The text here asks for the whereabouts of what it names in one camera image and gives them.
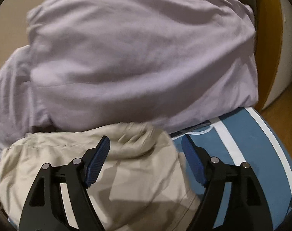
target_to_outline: blue surface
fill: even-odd
[[[202,184],[202,186],[206,186],[207,179],[205,177],[205,168],[200,160],[199,156],[195,151],[195,147],[190,143],[187,136],[183,136],[181,138],[181,147],[187,158],[187,162],[191,168],[191,171],[194,175],[194,178],[197,182]]]
[[[285,170],[276,151],[263,130],[244,108],[237,109],[219,118],[227,127],[245,160],[251,164],[265,193],[273,221],[273,227],[277,228],[286,215],[291,199],[291,192]],[[275,133],[274,136],[281,145],[292,170],[292,159]],[[217,156],[224,163],[234,164],[214,128],[203,135],[190,135],[190,137],[195,145],[205,148],[210,156]],[[179,152],[182,152],[181,137],[174,140],[174,143]],[[186,168],[191,188],[196,194],[202,197],[204,188],[201,184],[197,183],[188,164]],[[230,189],[231,183],[226,183],[214,227],[221,225],[224,221]]]

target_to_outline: laundry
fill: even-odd
[[[0,156],[34,126],[172,133],[258,100],[253,11],[238,0],[47,0],[27,19],[30,45],[0,71]]]
[[[108,157],[88,190],[105,230],[185,230],[199,197],[185,175],[185,157],[166,132],[150,124],[119,123],[79,133],[36,133],[3,151],[0,199],[19,225],[22,207],[42,164],[68,164],[110,138]],[[66,188],[62,187],[69,224],[78,228]]]

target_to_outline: silver bolt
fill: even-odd
[[[43,164],[43,165],[42,165],[42,169],[48,169],[48,168],[49,168],[49,166],[50,166],[50,164],[49,164],[49,163],[45,163],[45,164]]]
[[[73,164],[77,165],[77,164],[79,164],[81,161],[82,161],[81,158],[75,158],[75,159],[73,160]]]
[[[212,163],[218,163],[220,161],[217,157],[211,157],[210,160]]]
[[[250,164],[248,162],[243,162],[242,163],[242,166],[245,167],[245,168],[249,168],[250,167]]]

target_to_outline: lavender cloth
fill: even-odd
[[[33,127],[52,125],[30,82],[29,46],[18,48],[0,70],[0,157]]]
[[[30,83],[62,130],[171,133],[258,99],[253,12],[237,0],[47,0],[28,22]]]

